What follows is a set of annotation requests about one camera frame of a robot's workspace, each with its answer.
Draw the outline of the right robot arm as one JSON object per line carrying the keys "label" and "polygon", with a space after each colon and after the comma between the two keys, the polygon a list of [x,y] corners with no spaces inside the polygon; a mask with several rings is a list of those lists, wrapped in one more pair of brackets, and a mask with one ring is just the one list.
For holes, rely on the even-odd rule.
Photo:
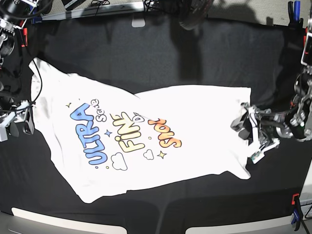
{"label": "right robot arm", "polygon": [[[8,136],[19,136],[17,123],[23,123],[23,132],[32,135],[34,122],[32,119],[33,102],[21,100],[15,102],[22,90],[21,75],[23,70],[22,47],[27,45],[27,33],[24,29],[26,21],[35,16],[38,0],[2,0],[0,2],[0,74],[16,83],[16,90],[12,86],[0,82],[0,140],[7,141]],[[3,61],[11,55],[15,48],[15,33],[22,35],[19,41],[19,68],[10,72],[3,67]]]}

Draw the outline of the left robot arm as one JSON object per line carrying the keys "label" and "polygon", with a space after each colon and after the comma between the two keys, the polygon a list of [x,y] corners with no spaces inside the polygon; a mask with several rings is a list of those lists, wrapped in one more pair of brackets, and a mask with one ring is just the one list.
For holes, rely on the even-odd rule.
{"label": "left robot arm", "polygon": [[290,109],[283,112],[261,110],[247,102],[241,103],[242,113],[231,123],[243,140],[248,140],[252,156],[259,156],[278,147],[280,139],[295,138],[303,142],[312,138],[312,20],[308,20],[303,69],[294,83],[295,96]]}

